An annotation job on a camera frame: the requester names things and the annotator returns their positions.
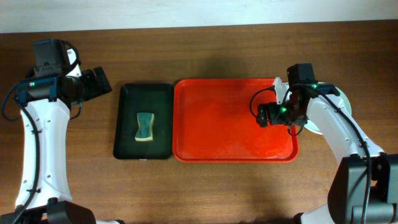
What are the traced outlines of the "green plate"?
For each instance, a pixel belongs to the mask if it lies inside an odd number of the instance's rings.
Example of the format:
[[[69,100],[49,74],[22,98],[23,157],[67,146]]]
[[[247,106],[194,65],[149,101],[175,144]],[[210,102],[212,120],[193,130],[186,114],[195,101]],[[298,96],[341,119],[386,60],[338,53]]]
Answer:
[[[352,115],[351,103],[349,102],[348,97],[345,95],[345,93],[341,89],[339,89],[338,87],[336,87],[336,89],[340,92],[340,97],[343,99],[343,103],[345,105],[347,112],[350,115]],[[318,129],[318,127],[315,125],[315,123],[310,120],[307,121],[307,124],[304,126],[304,128],[315,133],[315,134],[322,135],[322,132]]]

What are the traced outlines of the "yellow green sponge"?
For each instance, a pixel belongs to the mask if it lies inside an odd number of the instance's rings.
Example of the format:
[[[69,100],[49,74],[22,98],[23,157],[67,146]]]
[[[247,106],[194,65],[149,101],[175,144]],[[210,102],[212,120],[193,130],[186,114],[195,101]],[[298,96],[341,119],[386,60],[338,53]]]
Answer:
[[[135,135],[135,140],[139,142],[146,142],[153,140],[153,123],[154,114],[141,112],[137,114],[138,130]]]

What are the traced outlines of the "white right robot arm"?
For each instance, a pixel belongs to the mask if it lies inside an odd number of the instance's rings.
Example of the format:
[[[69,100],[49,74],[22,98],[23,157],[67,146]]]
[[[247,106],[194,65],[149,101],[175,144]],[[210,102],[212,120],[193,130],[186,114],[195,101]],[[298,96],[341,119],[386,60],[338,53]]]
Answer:
[[[347,112],[329,83],[280,83],[276,99],[255,115],[261,127],[313,122],[338,163],[327,202],[294,216],[294,223],[397,223],[397,155],[375,144]]]

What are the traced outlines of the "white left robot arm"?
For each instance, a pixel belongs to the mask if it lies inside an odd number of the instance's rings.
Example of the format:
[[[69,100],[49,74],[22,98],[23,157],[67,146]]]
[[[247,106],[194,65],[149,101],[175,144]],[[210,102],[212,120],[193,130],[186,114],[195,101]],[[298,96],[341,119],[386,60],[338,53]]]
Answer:
[[[13,87],[24,125],[23,170],[15,210],[1,215],[1,223],[99,223],[72,202],[66,136],[71,107],[111,90],[102,67],[32,75]]]

